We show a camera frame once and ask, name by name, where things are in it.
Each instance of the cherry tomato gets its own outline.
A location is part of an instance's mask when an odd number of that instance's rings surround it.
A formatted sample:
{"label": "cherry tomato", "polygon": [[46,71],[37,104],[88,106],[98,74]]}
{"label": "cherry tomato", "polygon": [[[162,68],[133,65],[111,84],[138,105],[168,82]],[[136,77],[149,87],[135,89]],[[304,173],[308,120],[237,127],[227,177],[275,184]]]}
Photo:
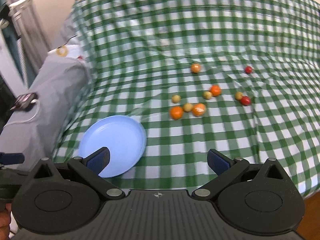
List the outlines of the cherry tomato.
{"label": "cherry tomato", "polygon": [[238,91],[238,92],[235,94],[235,99],[238,100],[238,101],[240,101],[242,98],[243,98],[243,94]]}
{"label": "cherry tomato", "polygon": [[212,93],[210,91],[205,91],[205,92],[203,92],[202,96],[204,99],[209,100],[212,98]]}
{"label": "cherry tomato", "polygon": [[175,104],[180,102],[180,99],[181,99],[181,96],[179,96],[179,95],[174,95],[171,98],[172,102],[175,103]]}
{"label": "cherry tomato", "polygon": [[205,113],[206,109],[207,108],[204,104],[195,104],[195,106],[192,108],[192,113],[194,114],[194,116],[201,116]]}
{"label": "cherry tomato", "polygon": [[251,74],[252,73],[252,67],[250,66],[247,66],[244,71],[247,73],[247,74]]}
{"label": "cherry tomato", "polygon": [[248,106],[251,104],[251,100],[249,97],[244,96],[243,98],[240,99],[240,103],[244,106]]}
{"label": "cherry tomato", "polygon": [[183,111],[190,112],[192,110],[192,108],[193,108],[193,105],[190,104],[190,103],[186,103],[186,104],[183,105],[182,108],[183,108]]}
{"label": "cherry tomato", "polygon": [[194,63],[194,64],[191,65],[191,71],[192,71],[193,73],[199,73],[200,70],[201,70],[200,64]]}
{"label": "cherry tomato", "polygon": [[221,88],[218,85],[213,85],[210,88],[210,92],[214,97],[217,97],[218,95],[221,94]]}
{"label": "cherry tomato", "polygon": [[174,120],[178,120],[183,116],[183,109],[181,106],[174,106],[170,109],[170,116]]}

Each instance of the red tomato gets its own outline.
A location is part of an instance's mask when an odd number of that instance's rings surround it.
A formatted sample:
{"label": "red tomato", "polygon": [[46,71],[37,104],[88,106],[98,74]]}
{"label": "red tomato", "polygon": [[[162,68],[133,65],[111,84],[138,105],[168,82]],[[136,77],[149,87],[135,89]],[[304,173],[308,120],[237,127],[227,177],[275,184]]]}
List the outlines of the red tomato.
{"label": "red tomato", "polygon": [[248,106],[251,104],[251,100],[249,97],[244,96],[243,98],[241,98],[240,103],[244,106]]}
{"label": "red tomato", "polygon": [[252,73],[252,67],[250,66],[247,66],[244,71],[247,73],[247,74],[251,74]]}

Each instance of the orange tomato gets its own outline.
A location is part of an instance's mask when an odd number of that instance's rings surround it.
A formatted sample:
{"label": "orange tomato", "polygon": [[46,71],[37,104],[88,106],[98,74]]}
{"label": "orange tomato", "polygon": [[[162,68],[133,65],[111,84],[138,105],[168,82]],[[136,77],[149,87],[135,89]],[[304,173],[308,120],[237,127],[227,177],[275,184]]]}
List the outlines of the orange tomato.
{"label": "orange tomato", "polygon": [[210,92],[214,97],[217,97],[218,95],[221,94],[221,88],[218,85],[213,85],[210,88]]}
{"label": "orange tomato", "polygon": [[201,66],[198,63],[194,63],[191,65],[191,71],[193,73],[199,73],[201,70]]}
{"label": "orange tomato", "polygon": [[174,106],[170,109],[170,116],[174,120],[178,120],[183,116],[183,109],[181,106]]}
{"label": "orange tomato", "polygon": [[195,116],[201,116],[205,113],[206,111],[206,107],[204,104],[195,104],[195,106],[192,108],[192,113],[195,115]]}

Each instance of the human hand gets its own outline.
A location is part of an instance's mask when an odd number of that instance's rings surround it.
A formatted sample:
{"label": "human hand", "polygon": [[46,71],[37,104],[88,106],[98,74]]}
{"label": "human hand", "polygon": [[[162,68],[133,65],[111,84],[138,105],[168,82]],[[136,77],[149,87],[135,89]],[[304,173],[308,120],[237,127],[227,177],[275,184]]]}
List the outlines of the human hand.
{"label": "human hand", "polygon": [[11,204],[5,205],[5,210],[0,212],[0,240],[9,239],[11,223]]}

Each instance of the gray fabric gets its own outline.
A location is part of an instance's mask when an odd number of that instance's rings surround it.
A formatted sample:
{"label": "gray fabric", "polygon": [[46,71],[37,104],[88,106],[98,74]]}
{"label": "gray fabric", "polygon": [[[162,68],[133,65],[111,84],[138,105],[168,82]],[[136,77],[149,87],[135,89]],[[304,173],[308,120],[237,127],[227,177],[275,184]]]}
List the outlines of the gray fabric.
{"label": "gray fabric", "polygon": [[[71,26],[69,18],[56,42],[58,46],[65,44],[75,35]],[[78,60],[59,57],[56,53],[46,58],[29,89],[39,95],[38,114],[28,123],[5,127],[0,135],[0,152],[22,152],[26,158],[23,164],[11,165],[10,168],[28,171],[40,158],[51,157],[67,113],[88,80],[88,71]],[[36,106],[27,113],[15,112],[8,123],[27,120],[35,111]]]}

